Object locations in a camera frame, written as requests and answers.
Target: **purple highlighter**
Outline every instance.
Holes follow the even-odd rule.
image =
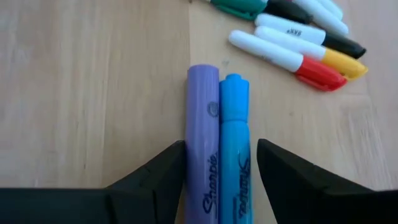
[[[211,65],[189,68],[185,224],[218,224],[219,85],[218,68]]]

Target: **wooden table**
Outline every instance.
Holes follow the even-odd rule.
[[[251,83],[266,138],[372,189],[398,187],[398,1],[339,0],[369,73],[334,93],[227,42],[250,22],[187,0],[0,1],[0,185],[103,187],[183,139],[187,69]],[[256,223],[275,222],[252,163]]]

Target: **yellow marker cap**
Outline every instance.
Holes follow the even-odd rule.
[[[361,62],[329,48],[326,48],[325,56],[321,62],[339,71],[349,81],[355,80],[368,72],[368,68]]]

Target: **blue marker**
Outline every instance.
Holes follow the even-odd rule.
[[[249,82],[230,74],[220,83],[220,224],[252,224]]]

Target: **marker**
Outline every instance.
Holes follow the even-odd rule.
[[[220,83],[220,223],[253,224],[249,82],[230,74]]]
[[[312,15],[314,23],[325,30],[339,35],[348,34],[347,25],[325,9],[317,0],[292,0],[292,2]]]
[[[343,10],[336,5],[332,0],[317,0],[325,9],[329,10],[337,19],[343,19]]]
[[[352,57],[332,49],[296,38],[265,26],[257,27],[254,35],[286,49],[306,55],[334,68],[348,80],[355,80],[368,72],[368,68]]]
[[[301,7],[286,0],[206,0],[219,10],[253,21],[256,16],[266,12],[296,22],[309,24],[312,16]]]
[[[186,224],[218,224],[219,85],[218,68],[211,65],[189,68],[185,127]]]
[[[362,57],[366,49],[346,37],[332,34],[316,27],[306,26],[270,14],[260,14],[255,21],[256,26],[267,26],[275,30],[294,35],[317,45],[349,55],[355,59]]]
[[[347,79],[333,68],[240,30],[232,31],[229,41],[242,50],[294,73],[301,82],[319,90],[333,91],[347,83]]]

